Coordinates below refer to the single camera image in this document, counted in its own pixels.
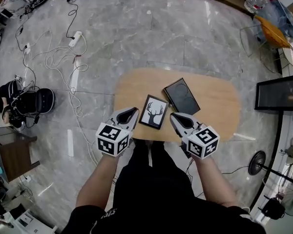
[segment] white cube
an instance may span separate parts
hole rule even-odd
[[[97,149],[111,156],[118,156],[129,145],[132,132],[101,123],[96,133]]]
[[[187,138],[187,151],[200,159],[204,159],[214,153],[217,150],[220,139],[211,126],[201,129]]]

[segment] rounded wooden tabletop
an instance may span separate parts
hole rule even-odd
[[[185,80],[201,108],[194,116],[201,123],[212,126],[221,141],[229,140],[239,124],[241,105],[235,87],[223,79],[155,68],[133,69],[119,78],[114,110],[137,107],[140,118],[147,96],[168,100],[163,89],[180,78]],[[160,130],[137,123],[133,137],[180,142],[169,121],[172,112],[175,110],[169,106]]]

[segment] floor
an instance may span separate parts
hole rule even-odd
[[[78,120],[90,143],[100,123],[113,111],[119,76],[133,68],[149,67],[223,78],[236,87],[242,105],[236,132],[255,140],[233,136],[230,141],[221,143],[213,157],[222,172],[246,166],[256,150],[264,150],[270,157],[277,116],[254,110],[255,85],[280,75],[267,71],[257,52],[250,58],[246,56],[239,29],[253,24],[250,17],[213,0],[76,0],[76,4],[78,14],[68,34],[72,36],[75,31],[82,31],[87,42],[87,51],[77,58],[77,63],[86,63],[89,69],[76,72],[73,80],[83,112]],[[33,45],[48,29],[53,37],[51,48],[67,46],[70,39],[65,34],[73,18],[67,13],[72,9],[75,6],[67,4],[66,0],[48,0],[24,24],[24,31],[18,38],[21,47],[28,42]],[[0,85],[13,79],[14,74],[23,76],[25,72],[22,52],[15,40],[15,32],[22,23],[19,19],[11,19],[5,28],[0,48]],[[31,47],[31,56],[46,51],[50,39],[51,33],[45,33]],[[74,49],[82,52],[84,47],[80,40]],[[64,54],[65,51],[56,53],[54,62],[59,62]],[[269,52],[264,57],[271,58]],[[51,113],[26,131],[38,137],[31,151],[33,160],[41,161],[39,167],[27,174],[32,180],[26,183],[34,194],[32,210],[50,225],[62,229],[80,188],[95,165],[70,106],[66,85],[56,70],[45,68],[43,59],[44,55],[39,55],[33,60],[27,58],[26,62],[36,74],[37,85],[54,90],[56,104]],[[64,58],[58,66],[65,80],[73,68],[72,58]],[[28,70],[26,82],[32,78]],[[121,157],[117,174],[128,163],[133,147],[134,144]],[[165,143],[165,147],[185,171],[189,161],[178,143]],[[195,195],[199,195],[202,187],[194,164],[189,171],[193,175]],[[241,206],[251,204],[263,175],[264,172],[250,177],[247,169],[226,175]]]

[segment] fan base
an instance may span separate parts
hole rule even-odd
[[[258,166],[258,164],[264,165],[265,161],[266,154],[264,151],[258,151],[256,154],[254,154],[249,164],[249,174],[252,176],[258,174],[262,170],[262,167]]]

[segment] person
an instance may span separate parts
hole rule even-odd
[[[9,98],[9,83],[10,82],[0,87],[0,114],[3,112],[3,109],[9,105],[7,101],[7,98]],[[5,124],[8,124],[10,122],[8,111],[4,113],[2,119]]]
[[[164,149],[135,140],[132,157],[115,185],[113,207],[105,212],[118,157],[103,155],[77,196],[76,208],[62,234],[196,231],[198,233],[265,233],[238,207],[235,193],[211,157],[193,156],[206,200],[195,197],[191,182]]]

